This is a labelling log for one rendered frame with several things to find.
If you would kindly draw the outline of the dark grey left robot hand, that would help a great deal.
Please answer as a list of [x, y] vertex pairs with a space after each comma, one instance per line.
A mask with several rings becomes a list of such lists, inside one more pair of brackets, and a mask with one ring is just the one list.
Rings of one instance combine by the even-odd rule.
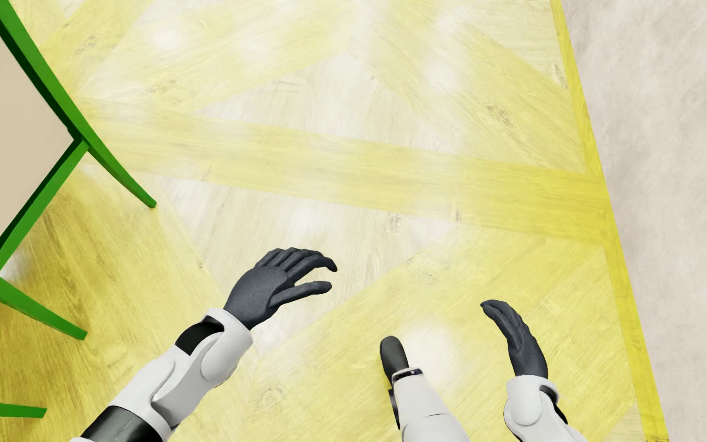
[[297, 285], [301, 278], [321, 267], [338, 271], [335, 262], [320, 252], [302, 248], [273, 249], [239, 278], [223, 309], [247, 329], [253, 329], [284, 304], [329, 292], [332, 284], [328, 281]]

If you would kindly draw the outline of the black robot foot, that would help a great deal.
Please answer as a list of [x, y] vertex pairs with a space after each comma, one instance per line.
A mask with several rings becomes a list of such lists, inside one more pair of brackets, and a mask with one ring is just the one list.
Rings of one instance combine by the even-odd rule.
[[394, 375], [410, 366], [405, 349], [396, 336], [386, 336], [379, 344], [379, 355], [383, 371], [391, 385], [394, 384]]

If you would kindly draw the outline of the yellow patterned rug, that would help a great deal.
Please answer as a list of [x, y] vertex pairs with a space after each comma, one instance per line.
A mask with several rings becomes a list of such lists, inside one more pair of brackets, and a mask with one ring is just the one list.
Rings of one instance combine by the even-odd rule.
[[2, 268], [84, 328], [0, 304], [0, 442], [66, 442], [274, 248], [332, 291], [254, 329], [176, 442], [399, 442], [378, 343], [472, 440], [511, 367], [479, 303], [515, 306], [591, 442], [670, 442], [563, 0], [14, 0], [95, 132]]

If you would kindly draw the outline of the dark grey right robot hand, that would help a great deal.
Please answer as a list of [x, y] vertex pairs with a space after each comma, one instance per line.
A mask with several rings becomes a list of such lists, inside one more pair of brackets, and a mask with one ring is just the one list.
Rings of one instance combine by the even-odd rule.
[[516, 310], [502, 300], [486, 300], [480, 306], [506, 338], [507, 352], [515, 376], [532, 375], [548, 379], [545, 356]]

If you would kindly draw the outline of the white robot leg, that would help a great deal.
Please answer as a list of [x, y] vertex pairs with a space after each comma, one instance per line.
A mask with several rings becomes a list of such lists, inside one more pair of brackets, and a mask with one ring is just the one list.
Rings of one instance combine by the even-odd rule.
[[471, 442], [421, 369], [398, 370], [391, 380], [401, 442]]

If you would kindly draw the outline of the green-legged beige table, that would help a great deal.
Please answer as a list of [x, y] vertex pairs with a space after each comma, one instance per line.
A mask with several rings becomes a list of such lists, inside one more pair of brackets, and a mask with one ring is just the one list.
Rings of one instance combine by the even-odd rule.
[[[0, 271], [86, 153], [156, 206], [74, 104], [11, 2], [0, 0]], [[77, 340], [87, 335], [2, 276], [0, 303]]]

